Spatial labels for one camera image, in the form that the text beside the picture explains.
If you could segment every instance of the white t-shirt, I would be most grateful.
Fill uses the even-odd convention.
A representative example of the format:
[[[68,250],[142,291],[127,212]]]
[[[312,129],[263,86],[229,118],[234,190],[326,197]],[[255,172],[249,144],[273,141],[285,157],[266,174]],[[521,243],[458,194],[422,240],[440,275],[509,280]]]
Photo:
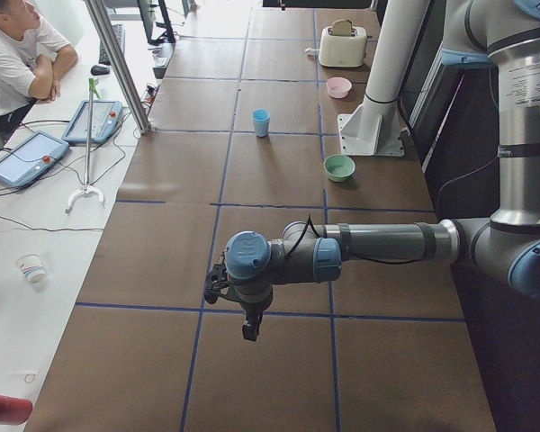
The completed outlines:
[[[28,91],[34,80],[37,43],[52,52],[69,44],[42,16],[40,27],[28,30],[20,42],[0,30],[0,116],[30,101]]]

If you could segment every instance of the tablet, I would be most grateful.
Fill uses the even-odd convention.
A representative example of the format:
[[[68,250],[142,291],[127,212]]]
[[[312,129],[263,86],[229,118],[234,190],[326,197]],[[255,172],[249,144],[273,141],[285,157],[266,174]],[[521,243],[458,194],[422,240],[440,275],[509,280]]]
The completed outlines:
[[[35,132],[0,159],[0,182],[8,187],[25,187],[48,171],[68,148],[62,139]]]
[[[64,141],[71,145],[86,144],[89,111],[88,101],[82,101],[62,135]],[[91,142],[104,144],[116,131],[121,120],[122,104],[119,101],[94,101]]]

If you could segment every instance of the man's arm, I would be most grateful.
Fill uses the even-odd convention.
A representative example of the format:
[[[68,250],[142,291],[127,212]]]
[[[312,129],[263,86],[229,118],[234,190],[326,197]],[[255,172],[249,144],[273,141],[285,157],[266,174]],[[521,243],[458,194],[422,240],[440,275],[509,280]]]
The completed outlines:
[[[76,50],[72,45],[66,45],[58,50],[56,60],[52,63],[52,85],[49,99],[60,97],[60,79],[72,68],[78,60]]]
[[[32,71],[34,80],[28,94],[36,99],[49,99],[52,89],[52,59],[44,54],[36,58],[36,67]]]

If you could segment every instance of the stand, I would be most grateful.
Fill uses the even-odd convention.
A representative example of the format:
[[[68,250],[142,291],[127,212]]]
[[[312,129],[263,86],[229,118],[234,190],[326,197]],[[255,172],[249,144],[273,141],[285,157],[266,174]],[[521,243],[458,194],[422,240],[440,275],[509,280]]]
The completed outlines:
[[[92,116],[94,114],[94,94],[100,98],[100,95],[96,91],[96,84],[98,83],[97,79],[88,78],[88,124],[86,132],[86,161],[84,168],[84,185],[70,194],[68,197],[67,207],[65,209],[66,214],[72,212],[74,207],[74,202],[81,196],[87,196],[89,194],[97,194],[98,201],[101,205],[104,205],[104,194],[97,187],[90,185],[90,148],[92,147]]]
[[[428,4],[428,0],[388,2],[364,101],[352,114],[337,117],[341,153],[404,156],[398,98]]]

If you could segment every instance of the tripod base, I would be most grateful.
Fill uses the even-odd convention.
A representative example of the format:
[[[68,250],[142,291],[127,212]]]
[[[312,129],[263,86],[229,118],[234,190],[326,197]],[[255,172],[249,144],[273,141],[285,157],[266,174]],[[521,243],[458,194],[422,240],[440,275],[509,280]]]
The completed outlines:
[[[104,205],[104,194],[100,189],[97,187],[93,187],[90,184],[86,184],[82,189],[78,189],[77,191],[74,191],[70,194],[68,197],[68,203],[65,209],[66,214],[72,212],[72,208],[74,207],[74,203],[78,198],[81,196],[87,196],[89,194],[97,194],[98,195],[98,201],[100,204]]]

